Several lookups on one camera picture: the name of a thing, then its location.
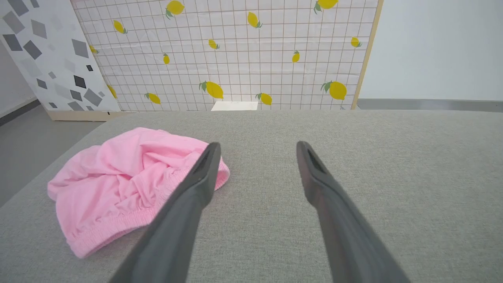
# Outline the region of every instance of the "pink cloth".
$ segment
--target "pink cloth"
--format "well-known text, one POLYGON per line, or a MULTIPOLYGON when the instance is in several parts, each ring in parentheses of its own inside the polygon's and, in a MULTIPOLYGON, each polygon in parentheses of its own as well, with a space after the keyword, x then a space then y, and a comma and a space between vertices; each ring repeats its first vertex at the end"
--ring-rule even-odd
MULTIPOLYGON (((136 128, 72 157, 47 185, 70 248, 84 258, 148 225, 208 144, 136 128)), ((229 178, 220 159, 215 190, 229 178)))

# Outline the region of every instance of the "black diamond shape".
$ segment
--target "black diamond shape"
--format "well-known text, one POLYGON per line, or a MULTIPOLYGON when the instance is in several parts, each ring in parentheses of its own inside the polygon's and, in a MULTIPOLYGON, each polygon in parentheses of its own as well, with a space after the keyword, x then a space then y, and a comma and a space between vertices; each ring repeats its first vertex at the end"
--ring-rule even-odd
POLYGON ((77 77, 77 76, 73 76, 75 78, 75 85, 78 86, 78 87, 81 87, 83 89, 86 88, 86 82, 84 81, 83 78, 81 77, 77 77))
POLYGON ((47 84, 43 80, 37 79, 38 86, 47 89, 47 84))

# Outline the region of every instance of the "green leaf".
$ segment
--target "green leaf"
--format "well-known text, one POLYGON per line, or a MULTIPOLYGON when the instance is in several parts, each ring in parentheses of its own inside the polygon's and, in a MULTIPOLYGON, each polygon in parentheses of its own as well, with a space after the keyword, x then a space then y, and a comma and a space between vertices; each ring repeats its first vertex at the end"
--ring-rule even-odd
POLYGON ((330 85, 331 85, 331 84, 332 84, 332 82, 327 83, 327 84, 325 85, 325 93, 328 91, 328 89, 330 88, 330 85))

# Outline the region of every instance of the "gray fabric surface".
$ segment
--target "gray fabric surface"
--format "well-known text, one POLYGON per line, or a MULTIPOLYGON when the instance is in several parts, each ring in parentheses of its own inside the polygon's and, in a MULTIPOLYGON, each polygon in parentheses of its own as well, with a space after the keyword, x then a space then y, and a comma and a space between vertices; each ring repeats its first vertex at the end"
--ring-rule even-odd
POLYGON ((190 281, 329 281, 295 144, 306 140, 414 282, 501 282, 503 114, 249 111, 133 114, 99 126, 0 208, 0 278, 104 282, 134 231, 70 251, 46 183, 75 153, 135 127, 219 141, 231 170, 204 210, 190 281))

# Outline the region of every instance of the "lemon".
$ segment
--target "lemon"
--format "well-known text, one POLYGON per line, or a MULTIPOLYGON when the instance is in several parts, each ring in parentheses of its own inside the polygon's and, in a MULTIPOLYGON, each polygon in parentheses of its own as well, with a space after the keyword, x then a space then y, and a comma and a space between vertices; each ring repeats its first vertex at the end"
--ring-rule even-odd
POLYGON ((127 33, 127 30, 122 26, 121 23, 117 22, 114 20, 114 28, 120 32, 120 33, 123 33, 123 34, 126 34, 127 33))
POLYGON ((173 15, 179 15, 184 11, 185 6, 177 0, 169 2, 166 6, 166 18, 170 20, 173 15))
POLYGON ((164 64, 166 64, 166 65, 169 64, 170 57, 166 53, 164 53, 163 55, 164 55, 164 58, 163 58, 164 64))
POLYGON ((346 86, 339 82, 328 82, 321 86, 321 89, 325 88, 325 93, 330 89, 330 96, 334 99, 344 100, 346 97, 346 86))
POLYGON ((330 9, 334 7, 339 0, 318 0, 316 1, 316 4, 314 5, 314 13, 317 14, 316 11, 321 12, 321 8, 323 9, 330 9))
POLYGON ((213 39, 208 40, 208 43, 210 44, 210 47, 213 48, 213 49, 220 48, 220 45, 216 44, 213 39))
POLYGON ((112 86, 110 86, 110 85, 107 85, 107 87, 110 90, 110 92, 112 93, 112 95, 114 96, 114 98, 117 99, 117 93, 115 92, 114 88, 112 88, 112 86))
POLYGON ((360 46, 362 46, 362 43, 358 40, 358 38, 353 37, 353 38, 351 39, 351 45, 352 45, 353 47, 360 47, 360 46))
POLYGON ((223 99, 223 90, 222 88, 214 83, 214 82, 203 82, 199 84, 199 89, 203 91, 208 90, 208 94, 213 96, 214 98, 223 99))
POLYGON ((100 52, 99 52, 99 51, 97 51, 97 50, 94 48, 94 46, 92 46, 92 45, 89 45, 89 49, 91 49, 91 52, 92 52, 92 53, 94 53, 94 54, 98 54, 98 53, 100 53, 100 52))
POLYGON ((299 59, 300 59, 300 53, 299 53, 299 51, 297 51, 297 50, 296 50, 296 51, 293 53, 292 63, 298 62, 298 61, 299 61, 299 59))
POLYGON ((252 12, 248 12, 248 23, 254 28, 259 28, 262 26, 262 24, 257 19, 257 16, 252 12))
POLYGON ((255 97, 260 99, 262 101, 262 103, 264 103, 266 105, 271 105, 273 103, 273 99, 267 93, 259 93, 259 94, 255 95, 255 97))
POLYGON ((150 99, 150 101, 152 101, 153 103, 160 104, 160 98, 159 98, 159 96, 157 96, 157 95, 155 95, 153 93, 146 93, 145 97, 147 99, 150 99))

